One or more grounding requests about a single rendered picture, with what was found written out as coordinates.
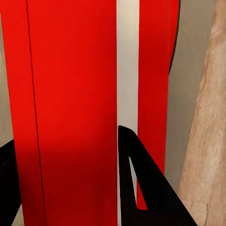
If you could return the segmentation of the radio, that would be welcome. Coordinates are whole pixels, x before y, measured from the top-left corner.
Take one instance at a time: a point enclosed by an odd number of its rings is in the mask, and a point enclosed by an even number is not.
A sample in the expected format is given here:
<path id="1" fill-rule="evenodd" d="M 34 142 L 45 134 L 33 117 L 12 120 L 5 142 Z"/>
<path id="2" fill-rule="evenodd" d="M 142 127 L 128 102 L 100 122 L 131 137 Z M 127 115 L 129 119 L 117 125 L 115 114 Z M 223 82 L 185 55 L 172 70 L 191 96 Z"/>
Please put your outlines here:
<path id="1" fill-rule="evenodd" d="M 24 226 L 121 226 L 119 126 L 164 175 L 180 6 L 0 0 Z"/>

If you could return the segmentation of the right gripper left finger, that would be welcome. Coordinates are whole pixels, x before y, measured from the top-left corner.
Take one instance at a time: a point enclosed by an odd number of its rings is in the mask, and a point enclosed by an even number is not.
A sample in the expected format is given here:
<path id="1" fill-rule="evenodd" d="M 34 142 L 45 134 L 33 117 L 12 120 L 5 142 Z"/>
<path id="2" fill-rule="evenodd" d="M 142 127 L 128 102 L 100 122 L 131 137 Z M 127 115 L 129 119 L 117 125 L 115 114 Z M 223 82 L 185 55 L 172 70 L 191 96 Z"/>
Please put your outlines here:
<path id="1" fill-rule="evenodd" d="M 14 139 L 0 148 L 0 226 L 11 226 L 22 204 Z"/>

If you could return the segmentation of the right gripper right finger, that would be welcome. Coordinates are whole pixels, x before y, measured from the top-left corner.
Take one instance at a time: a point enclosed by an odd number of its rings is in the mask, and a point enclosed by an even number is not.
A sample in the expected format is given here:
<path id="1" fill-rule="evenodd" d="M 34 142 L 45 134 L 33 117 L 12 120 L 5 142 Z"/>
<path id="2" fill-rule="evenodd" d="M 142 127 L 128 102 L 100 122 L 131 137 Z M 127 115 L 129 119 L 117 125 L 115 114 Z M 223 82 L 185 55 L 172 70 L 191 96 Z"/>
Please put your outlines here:
<path id="1" fill-rule="evenodd" d="M 197 226 L 136 135 L 118 127 L 121 226 Z M 137 208 L 129 157 L 147 210 Z"/>

